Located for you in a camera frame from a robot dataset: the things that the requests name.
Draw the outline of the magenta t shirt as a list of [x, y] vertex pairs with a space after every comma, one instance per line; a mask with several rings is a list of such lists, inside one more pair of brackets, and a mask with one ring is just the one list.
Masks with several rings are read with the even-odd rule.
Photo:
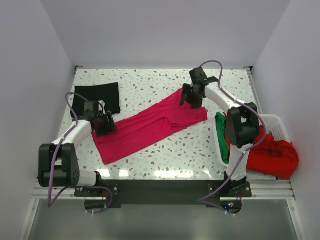
[[112, 164], [208, 119], [204, 107], [192, 109], [189, 103], [180, 106], [181, 95], [179, 89], [140, 113], [116, 122], [117, 131], [106, 136], [93, 133], [102, 162]]

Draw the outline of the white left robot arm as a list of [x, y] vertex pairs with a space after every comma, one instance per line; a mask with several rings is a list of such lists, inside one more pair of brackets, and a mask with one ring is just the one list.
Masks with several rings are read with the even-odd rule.
[[111, 111], [105, 102], [86, 101], [83, 112], [73, 119], [70, 128], [52, 143], [42, 144], [38, 151], [38, 182], [41, 187], [86, 187], [92, 196], [99, 196], [104, 184], [96, 171], [81, 170], [77, 149], [92, 133], [104, 137], [117, 131]]

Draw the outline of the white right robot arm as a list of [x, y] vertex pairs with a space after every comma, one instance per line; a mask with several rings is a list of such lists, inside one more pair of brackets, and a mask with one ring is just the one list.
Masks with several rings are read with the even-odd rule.
[[222, 189], [227, 196], [233, 197], [241, 190], [238, 181], [247, 177], [250, 148], [260, 135], [257, 106], [237, 99], [221, 87], [218, 78], [207, 77], [201, 66], [192, 69], [189, 75], [192, 84], [183, 84], [180, 105], [187, 102], [191, 108], [198, 109], [207, 98], [227, 114], [225, 133], [230, 143], [230, 155], [225, 174], [230, 180], [223, 183]]

